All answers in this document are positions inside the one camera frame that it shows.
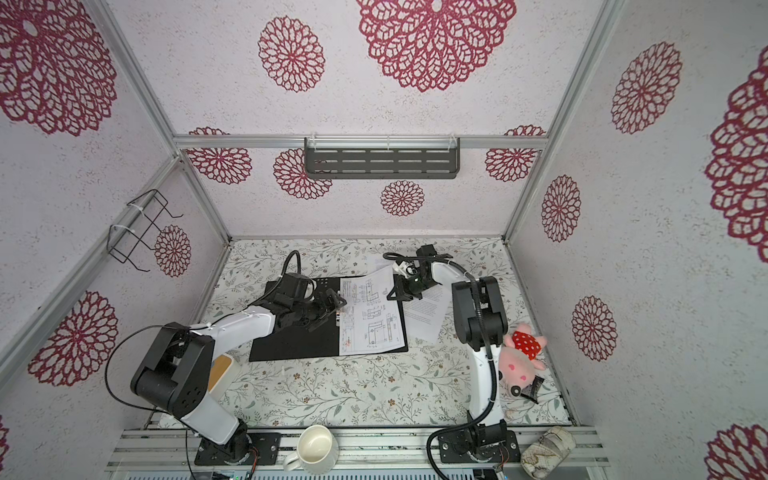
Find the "technical drawing paper sheet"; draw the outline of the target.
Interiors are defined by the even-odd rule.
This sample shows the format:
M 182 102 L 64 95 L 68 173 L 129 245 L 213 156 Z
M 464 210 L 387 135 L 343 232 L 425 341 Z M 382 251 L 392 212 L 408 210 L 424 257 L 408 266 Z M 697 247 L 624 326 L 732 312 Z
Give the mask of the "technical drawing paper sheet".
M 406 347 L 399 303 L 388 300 L 394 287 L 391 267 L 361 277 L 342 278 L 340 296 L 339 355 L 372 355 Z

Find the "red black file folder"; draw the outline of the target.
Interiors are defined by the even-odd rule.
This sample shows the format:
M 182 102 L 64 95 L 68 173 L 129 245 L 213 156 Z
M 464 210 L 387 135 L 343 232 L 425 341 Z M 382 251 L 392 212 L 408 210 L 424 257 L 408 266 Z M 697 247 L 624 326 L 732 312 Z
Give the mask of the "red black file folder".
M 342 279 L 361 277 L 353 275 L 346 277 L 318 277 L 321 290 L 332 288 L 340 293 Z M 340 329 L 338 318 L 326 319 L 322 325 L 310 331 L 308 327 L 292 325 L 281 331 L 273 332 L 268 337 L 252 341 L 248 357 L 249 362 L 265 362 L 277 360 L 300 360 L 312 358 L 338 357 Z M 404 346 L 385 350 L 384 354 L 405 353 L 409 351 L 408 340 Z

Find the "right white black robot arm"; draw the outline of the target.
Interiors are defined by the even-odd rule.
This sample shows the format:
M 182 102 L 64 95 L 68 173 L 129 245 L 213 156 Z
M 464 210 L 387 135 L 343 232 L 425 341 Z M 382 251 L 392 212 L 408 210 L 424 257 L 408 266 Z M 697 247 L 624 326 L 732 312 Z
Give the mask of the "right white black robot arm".
M 428 464 L 439 479 L 446 479 L 433 455 L 434 441 L 446 444 L 451 455 L 482 462 L 488 457 L 487 449 L 509 445 L 499 402 L 500 351 L 508 320 L 498 281 L 492 276 L 476 277 L 451 255 L 437 253 L 431 244 L 420 247 L 413 256 L 387 252 L 383 258 L 393 263 L 395 271 L 390 300 L 412 302 L 422 299 L 432 287 L 450 287 L 456 337 L 471 353 L 467 419 L 433 431 L 425 445 Z

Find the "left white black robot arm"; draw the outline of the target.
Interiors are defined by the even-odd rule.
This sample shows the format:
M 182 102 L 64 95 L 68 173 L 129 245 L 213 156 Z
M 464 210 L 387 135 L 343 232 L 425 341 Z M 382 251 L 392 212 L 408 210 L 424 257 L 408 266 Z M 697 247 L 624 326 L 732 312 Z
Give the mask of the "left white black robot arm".
M 228 412 L 208 389 L 215 360 L 244 343 L 293 325 L 307 329 L 330 320 L 347 301 L 302 274 L 301 255 L 291 251 L 279 278 L 237 312 L 190 326 L 159 325 L 154 341 L 130 381 L 130 390 L 201 437 L 203 451 L 225 464 L 254 455 L 245 422 Z

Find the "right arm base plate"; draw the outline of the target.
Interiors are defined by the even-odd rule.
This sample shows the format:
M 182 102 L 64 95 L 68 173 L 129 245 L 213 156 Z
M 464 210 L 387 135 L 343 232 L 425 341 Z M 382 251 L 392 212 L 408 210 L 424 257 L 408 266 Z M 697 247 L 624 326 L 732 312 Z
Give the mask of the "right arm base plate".
M 472 438 L 467 431 L 438 437 L 440 461 L 445 464 L 517 463 L 521 451 L 512 431 L 485 432 Z

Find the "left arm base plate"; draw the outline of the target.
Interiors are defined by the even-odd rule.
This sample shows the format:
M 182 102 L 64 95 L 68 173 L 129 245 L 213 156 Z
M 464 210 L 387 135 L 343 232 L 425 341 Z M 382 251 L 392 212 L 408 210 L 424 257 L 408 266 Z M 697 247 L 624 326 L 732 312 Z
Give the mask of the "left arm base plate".
M 192 464 L 194 466 L 275 465 L 279 453 L 279 433 L 248 433 L 242 442 L 234 439 L 227 445 L 217 445 L 202 439 Z

